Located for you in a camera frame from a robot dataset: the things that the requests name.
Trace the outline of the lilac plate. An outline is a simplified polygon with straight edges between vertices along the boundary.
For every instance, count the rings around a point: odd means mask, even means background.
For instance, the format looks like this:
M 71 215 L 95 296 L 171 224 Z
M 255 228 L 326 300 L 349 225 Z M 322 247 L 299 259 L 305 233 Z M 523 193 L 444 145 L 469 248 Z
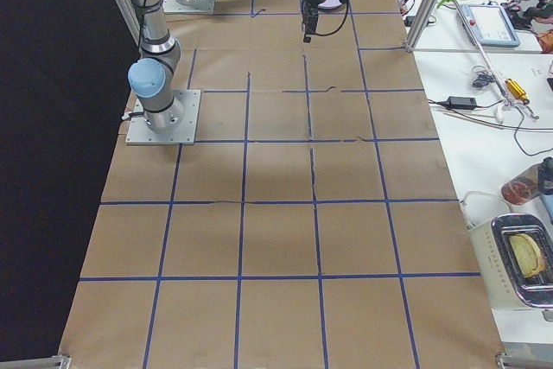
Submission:
M 345 0 L 325 0 L 324 2 L 319 4 L 318 8 L 325 11 L 337 10 L 340 7 L 344 6 L 345 3 Z

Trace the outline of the black power adapter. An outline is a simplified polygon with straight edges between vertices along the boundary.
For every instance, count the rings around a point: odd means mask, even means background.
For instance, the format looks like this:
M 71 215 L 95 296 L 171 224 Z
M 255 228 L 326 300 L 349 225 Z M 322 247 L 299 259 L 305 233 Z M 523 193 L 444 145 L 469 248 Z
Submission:
M 445 106 L 452 110 L 474 110 L 478 107 L 475 98 L 450 96 L 445 101 Z

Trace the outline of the yellow tool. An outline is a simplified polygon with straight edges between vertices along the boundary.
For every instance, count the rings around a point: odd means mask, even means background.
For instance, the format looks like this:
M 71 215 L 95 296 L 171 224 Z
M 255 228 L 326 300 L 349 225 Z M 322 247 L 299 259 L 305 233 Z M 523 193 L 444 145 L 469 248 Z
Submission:
M 507 90 L 512 94 L 512 96 L 516 100 L 519 100 L 525 105 L 530 103 L 530 100 L 528 99 L 525 89 L 517 81 L 512 79 L 506 79 L 505 85 Z

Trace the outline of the white toaster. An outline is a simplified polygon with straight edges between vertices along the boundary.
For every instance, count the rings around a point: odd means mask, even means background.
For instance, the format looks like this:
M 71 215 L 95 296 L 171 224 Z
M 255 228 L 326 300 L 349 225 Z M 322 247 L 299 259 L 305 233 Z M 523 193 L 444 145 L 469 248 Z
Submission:
M 523 278 L 509 237 L 528 234 L 535 239 L 545 270 Z M 484 279 L 490 305 L 497 310 L 552 310 L 552 240 L 543 223 L 528 213 L 508 213 L 468 231 Z

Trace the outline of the bread slice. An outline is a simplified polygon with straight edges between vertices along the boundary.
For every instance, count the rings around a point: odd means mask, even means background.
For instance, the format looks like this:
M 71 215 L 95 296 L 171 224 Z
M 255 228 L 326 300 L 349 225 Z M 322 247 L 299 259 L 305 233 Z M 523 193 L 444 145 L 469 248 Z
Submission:
M 543 253 L 533 237 L 518 233 L 510 236 L 509 242 L 523 278 L 535 277 L 545 270 Z

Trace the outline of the green handled grabber stick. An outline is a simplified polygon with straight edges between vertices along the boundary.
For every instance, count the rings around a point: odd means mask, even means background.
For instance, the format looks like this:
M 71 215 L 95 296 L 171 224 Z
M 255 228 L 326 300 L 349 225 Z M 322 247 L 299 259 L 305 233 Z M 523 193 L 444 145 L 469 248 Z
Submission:
M 493 67 L 492 62 L 490 61 L 487 55 L 486 50 L 483 48 L 480 41 L 478 40 L 475 33 L 473 32 L 472 30 L 473 25 L 470 23 L 470 21 L 467 19 L 467 16 L 461 10 L 461 4 L 457 0 L 441 0 L 439 2 L 439 4 L 444 4 L 444 3 L 452 3 L 454 5 L 459 18 L 461 19 L 461 25 L 467 31 L 468 38 L 474 44 L 474 46 L 480 53 L 481 57 L 483 58 L 488 72 L 493 76 L 493 82 L 498 87 L 499 92 L 503 97 L 503 104 L 506 107 L 513 107 L 518 110 L 525 108 L 530 118 L 533 119 L 534 121 L 537 121 L 539 119 L 539 116 L 533 112 L 533 110 L 528 106 L 528 104 L 524 102 L 522 99 L 516 98 L 510 92 L 507 91 L 505 82 L 498 76 L 497 72 L 495 71 L 495 68 Z

